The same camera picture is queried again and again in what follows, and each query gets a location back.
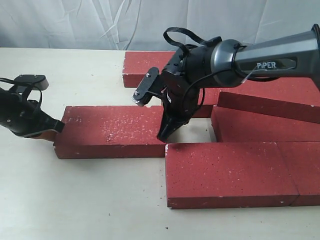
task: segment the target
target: white table surface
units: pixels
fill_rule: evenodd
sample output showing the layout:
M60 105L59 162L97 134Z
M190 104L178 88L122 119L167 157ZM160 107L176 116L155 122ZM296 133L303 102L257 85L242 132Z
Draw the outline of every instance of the white table surface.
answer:
M0 48L0 77L46 75L42 109L61 119L65 106L133 105L133 89L122 82L124 55ZM177 141L210 141L206 129L208 119L194 119ZM0 136L1 240L320 239L317 206L172 210L164 158L60 160L50 142L4 127Z

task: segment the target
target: white table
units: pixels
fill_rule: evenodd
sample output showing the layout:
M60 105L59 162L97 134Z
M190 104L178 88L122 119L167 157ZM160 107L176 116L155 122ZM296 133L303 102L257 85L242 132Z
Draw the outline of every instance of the white table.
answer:
M0 77L46 75L42 109L61 119L65 106L133 105L124 54L0 48ZM179 141L209 141L206 129L194 119ZM172 210L163 158L59 160L50 142L0 136L1 240L320 239L317 206Z

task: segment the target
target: piper logo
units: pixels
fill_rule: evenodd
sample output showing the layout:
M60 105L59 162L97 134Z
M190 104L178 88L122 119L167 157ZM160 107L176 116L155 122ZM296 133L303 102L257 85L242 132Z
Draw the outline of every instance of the piper logo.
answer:
M265 62L257 62L256 63L257 69L276 69L276 62L275 61L265 61Z

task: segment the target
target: white fabric backdrop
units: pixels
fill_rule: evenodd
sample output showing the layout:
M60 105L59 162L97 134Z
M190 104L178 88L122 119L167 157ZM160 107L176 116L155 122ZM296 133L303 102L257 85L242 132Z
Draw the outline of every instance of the white fabric backdrop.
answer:
M309 31L319 9L319 0L0 0L0 47L166 51L168 27L252 44Z

